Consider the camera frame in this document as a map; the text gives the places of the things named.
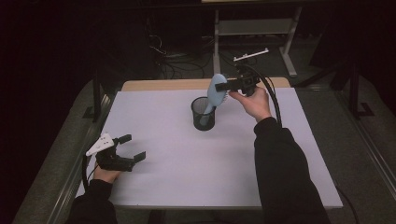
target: black mesh cup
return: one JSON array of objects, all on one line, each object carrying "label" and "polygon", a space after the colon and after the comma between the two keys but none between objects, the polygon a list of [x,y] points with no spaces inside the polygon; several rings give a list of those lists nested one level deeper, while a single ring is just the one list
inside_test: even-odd
[{"label": "black mesh cup", "polygon": [[208,104],[207,97],[196,98],[191,103],[192,116],[194,119],[194,127],[199,131],[208,131],[215,126],[215,110],[213,107],[212,111],[207,114],[205,113]]}]

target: white table surface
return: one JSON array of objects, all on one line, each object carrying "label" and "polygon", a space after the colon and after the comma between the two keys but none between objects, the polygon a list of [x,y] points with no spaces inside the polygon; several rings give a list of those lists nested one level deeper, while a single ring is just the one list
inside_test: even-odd
[{"label": "white table surface", "polygon": [[[113,138],[131,134],[132,141],[117,147],[118,155],[132,158],[146,151],[147,157],[132,172],[121,174],[111,202],[140,208],[261,207],[254,167],[255,119],[229,97],[216,110],[215,127],[198,131],[191,102],[200,96],[206,90],[118,92],[103,133]],[[276,96],[283,126],[303,149],[323,205],[342,207],[295,90],[279,88]],[[93,155],[87,173],[94,161]],[[83,192],[81,184],[77,196]]]}]

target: hand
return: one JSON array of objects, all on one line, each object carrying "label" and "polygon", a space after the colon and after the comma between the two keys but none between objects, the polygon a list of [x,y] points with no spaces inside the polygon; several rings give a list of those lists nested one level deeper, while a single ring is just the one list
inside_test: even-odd
[{"label": "hand", "polygon": [[96,169],[93,173],[93,179],[101,179],[103,181],[106,181],[107,183],[114,183],[114,181],[119,177],[121,174],[121,171],[108,171],[108,170],[103,170],[98,166],[98,163],[95,164]]},{"label": "hand", "polygon": [[259,122],[262,119],[271,117],[270,106],[268,102],[268,93],[265,89],[256,87],[253,95],[246,97],[237,91],[230,91],[229,95],[239,101],[245,108],[245,111]]}]

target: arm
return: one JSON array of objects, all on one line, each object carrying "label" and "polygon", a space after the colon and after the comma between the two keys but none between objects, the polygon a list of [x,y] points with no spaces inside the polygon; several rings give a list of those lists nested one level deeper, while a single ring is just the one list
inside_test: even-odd
[{"label": "arm", "polygon": [[97,166],[88,190],[73,201],[66,223],[117,223],[114,205],[108,198],[119,175],[120,171],[102,170]]},{"label": "arm", "polygon": [[330,223],[305,155],[290,131],[271,117],[265,90],[256,88],[251,97],[230,95],[258,121],[255,164],[264,223]]}]

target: black jacket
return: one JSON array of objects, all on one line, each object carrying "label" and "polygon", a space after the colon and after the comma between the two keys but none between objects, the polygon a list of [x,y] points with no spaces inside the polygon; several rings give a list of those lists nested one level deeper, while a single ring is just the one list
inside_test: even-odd
[{"label": "black jacket", "polygon": [[[274,118],[254,128],[255,163],[265,224],[329,224],[312,183],[304,153],[290,131]],[[108,200],[111,184],[92,180],[88,191],[73,201],[67,223],[117,223]]]}]

